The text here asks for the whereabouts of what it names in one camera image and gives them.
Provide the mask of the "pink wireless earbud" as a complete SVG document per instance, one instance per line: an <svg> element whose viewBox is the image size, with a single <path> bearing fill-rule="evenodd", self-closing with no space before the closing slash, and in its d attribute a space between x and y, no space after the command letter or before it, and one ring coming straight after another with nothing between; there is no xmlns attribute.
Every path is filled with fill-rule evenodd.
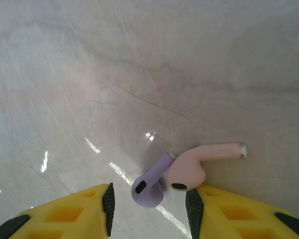
<svg viewBox="0 0 299 239"><path fill-rule="evenodd" d="M176 191L190 191L205 181L206 173L201 162L246 157L247 148L242 143L200 145L183 152L175 159L167 172L167 183Z"/></svg>

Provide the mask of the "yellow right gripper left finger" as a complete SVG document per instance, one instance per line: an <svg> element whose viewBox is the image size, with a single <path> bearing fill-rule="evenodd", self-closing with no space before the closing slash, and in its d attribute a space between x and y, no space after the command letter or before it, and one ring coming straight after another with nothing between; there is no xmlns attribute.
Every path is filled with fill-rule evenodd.
<svg viewBox="0 0 299 239"><path fill-rule="evenodd" d="M100 184L21 212L0 239L109 239L114 211L114 185Z"/></svg>

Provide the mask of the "purple wireless earbud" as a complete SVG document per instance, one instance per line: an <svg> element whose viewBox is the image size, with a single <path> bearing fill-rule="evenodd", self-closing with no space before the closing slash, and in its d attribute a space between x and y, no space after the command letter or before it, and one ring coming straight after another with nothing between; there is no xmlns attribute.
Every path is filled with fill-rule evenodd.
<svg viewBox="0 0 299 239"><path fill-rule="evenodd" d="M145 174L138 177L132 184L132 199L144 208L155 208L163 200L164 190L160 178L175 161L175 156L164 154Z"/></svg>

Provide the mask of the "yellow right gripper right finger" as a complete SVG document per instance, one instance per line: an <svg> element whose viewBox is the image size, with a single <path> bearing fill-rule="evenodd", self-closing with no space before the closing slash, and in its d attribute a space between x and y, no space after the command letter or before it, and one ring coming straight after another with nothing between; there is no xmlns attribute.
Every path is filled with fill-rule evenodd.
<svg viewBox="0 0 299 239"><path fill-rule="evenodd" d="M208 185L187 191L192 239L299 239L290 212Z"/></svg>

